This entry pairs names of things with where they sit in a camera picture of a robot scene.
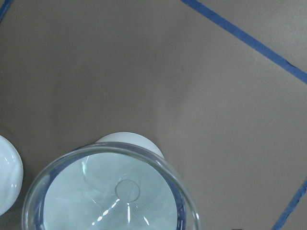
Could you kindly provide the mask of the clear glass funnel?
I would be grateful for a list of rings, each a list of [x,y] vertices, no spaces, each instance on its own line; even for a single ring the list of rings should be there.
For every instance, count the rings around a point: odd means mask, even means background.
[[[24,230],[200,230],[176,170],[133,144],[103,142],[54,160],[24,200]]]

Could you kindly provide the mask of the white ceramic lid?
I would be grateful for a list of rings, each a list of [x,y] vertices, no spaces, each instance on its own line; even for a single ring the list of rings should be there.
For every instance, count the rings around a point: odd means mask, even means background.
[[[0,137],[0,214],[7,212],[21,191],[24,169],[21,157],[12,143]]]

